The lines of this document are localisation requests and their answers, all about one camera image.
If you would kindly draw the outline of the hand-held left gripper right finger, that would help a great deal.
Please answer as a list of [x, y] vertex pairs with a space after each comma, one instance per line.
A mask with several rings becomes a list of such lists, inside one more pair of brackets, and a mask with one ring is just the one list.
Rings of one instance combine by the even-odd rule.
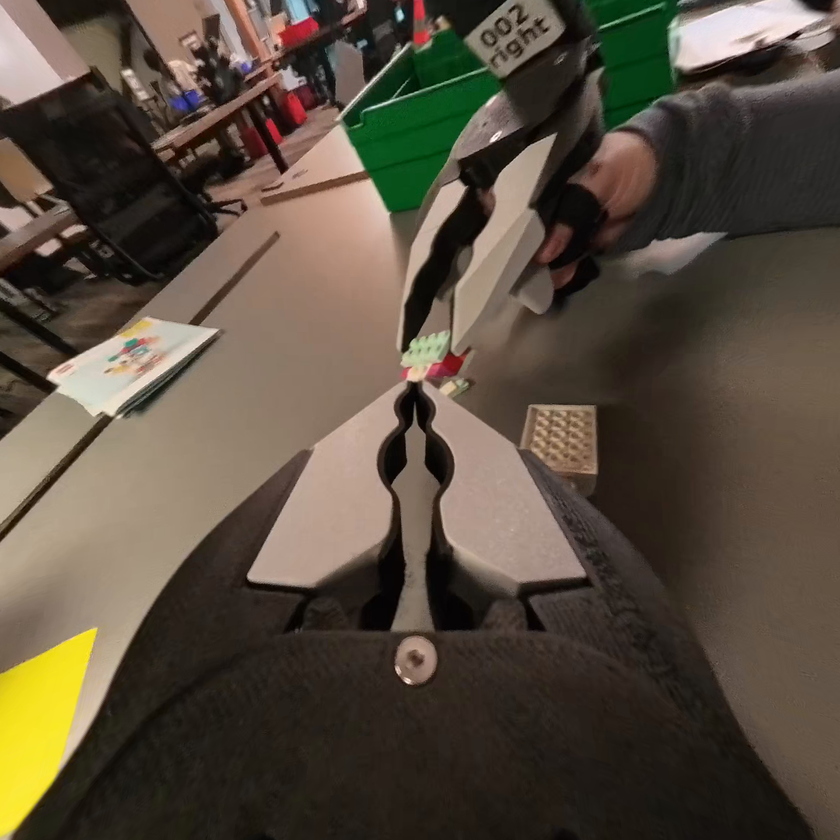
[[427, 385], [417, 387], [417, 422], [437, 482], [426, 564], [435, 616], [589, 584], [520, 449]]

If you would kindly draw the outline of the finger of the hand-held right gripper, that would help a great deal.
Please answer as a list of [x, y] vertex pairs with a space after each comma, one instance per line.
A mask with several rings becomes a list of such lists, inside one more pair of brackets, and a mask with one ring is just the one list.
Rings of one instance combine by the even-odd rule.
[[480, 190], [456, 180], [437, 192], [409, 252], [396, 338], [400, 352], [419, 336], [435, 301], [445, 292], [457, 258], [472, 248], [486, 224]]
[[495, 206], [472, 245], [471, 259], [455, 285], [451, 350], [473, 347], [483, 328], [509, 300], [543, 314], [553, 300], [550, 271], [533, 257], [545, 238], [545, 224], [535, 207], [557, 134], [532, 143], [499, 174], [493, 187]]

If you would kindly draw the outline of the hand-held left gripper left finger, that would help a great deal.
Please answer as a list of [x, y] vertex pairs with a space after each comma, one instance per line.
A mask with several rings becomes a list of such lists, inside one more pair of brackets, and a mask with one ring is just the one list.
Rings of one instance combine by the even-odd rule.
[[393, 625], [405, 582], [393, 482], [406, 467], [416, 388], [395, 385], [308, 452], [247, 583], [338, 601], [359, 625]]

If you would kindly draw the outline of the white lego build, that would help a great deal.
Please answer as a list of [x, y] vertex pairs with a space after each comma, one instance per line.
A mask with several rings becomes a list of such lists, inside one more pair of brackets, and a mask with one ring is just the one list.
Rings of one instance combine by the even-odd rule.
[[584, 497], [594, 496], [599, 476], [595, 405], [529, 405], [519, 447]]

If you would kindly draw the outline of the mint red orange lego block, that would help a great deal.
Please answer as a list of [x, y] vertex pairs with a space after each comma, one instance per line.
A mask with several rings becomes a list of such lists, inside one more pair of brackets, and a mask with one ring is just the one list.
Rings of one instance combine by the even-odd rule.
[[466, 375], [472, 355], [472, 349], [463, 353], [451, 350], [450, 331], [417, 337], [402, 354], [401, 379], [428, 383], [445, 396], [456, 398], [473, 385]]

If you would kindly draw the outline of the green plastic bin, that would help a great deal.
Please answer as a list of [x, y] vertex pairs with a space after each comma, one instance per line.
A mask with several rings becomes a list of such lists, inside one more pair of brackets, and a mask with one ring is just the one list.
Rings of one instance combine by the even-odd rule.
[[[603, 110], [612, 130], [672, 92], [671, 25], [677, 2], [596, 1], [605, 66]], [[390, 213], [420, 207], [461, 130], [500, 89], [450, 30], [402, 49], [342, 112], [340, 120]]]

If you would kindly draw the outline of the person's right forearm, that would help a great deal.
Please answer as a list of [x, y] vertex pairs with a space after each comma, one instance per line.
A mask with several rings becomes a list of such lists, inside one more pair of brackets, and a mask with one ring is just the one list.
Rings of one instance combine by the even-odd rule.
[[839, 225], [839, 72], [764, 86], [710, 83], [619, 127], [644, 139], [656, 177], [615, 251]]

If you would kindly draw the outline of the lego instruction booklet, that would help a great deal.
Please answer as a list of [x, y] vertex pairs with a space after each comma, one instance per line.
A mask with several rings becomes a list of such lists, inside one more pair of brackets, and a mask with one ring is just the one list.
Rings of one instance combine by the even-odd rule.
[[221, 330], [146, 317], [53, 369], [59, 395], [93, 417], [121, 418], [211, 346]]

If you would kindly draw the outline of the person's right hand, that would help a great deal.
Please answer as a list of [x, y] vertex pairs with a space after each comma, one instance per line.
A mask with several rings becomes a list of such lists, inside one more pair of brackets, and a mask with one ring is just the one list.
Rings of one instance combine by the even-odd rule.
[[552, 226], [535, 255], [553, 281], [553, 304], [582, 290], [595, 277], [587, 262], [629, 231], [654, 191], [657, 162], [640, 135], [609, 132], [591, 159], [560, 190]]

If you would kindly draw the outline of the black office chair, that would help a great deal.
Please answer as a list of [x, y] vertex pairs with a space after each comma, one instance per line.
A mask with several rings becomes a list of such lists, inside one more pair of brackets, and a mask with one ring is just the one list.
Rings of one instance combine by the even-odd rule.
[[2, 133], [31, 160], [133, 286], [172, 280], [220, 235], [215, 203], [152, 148], [142, 114], [95, 71], [2, 110]]

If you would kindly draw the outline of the yellow paper sheet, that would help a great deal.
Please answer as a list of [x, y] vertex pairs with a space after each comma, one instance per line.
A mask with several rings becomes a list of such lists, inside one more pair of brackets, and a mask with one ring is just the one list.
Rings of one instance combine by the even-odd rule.
[[14, 833], [56, 778], [97, 628], [1, 674], [1, 837]]

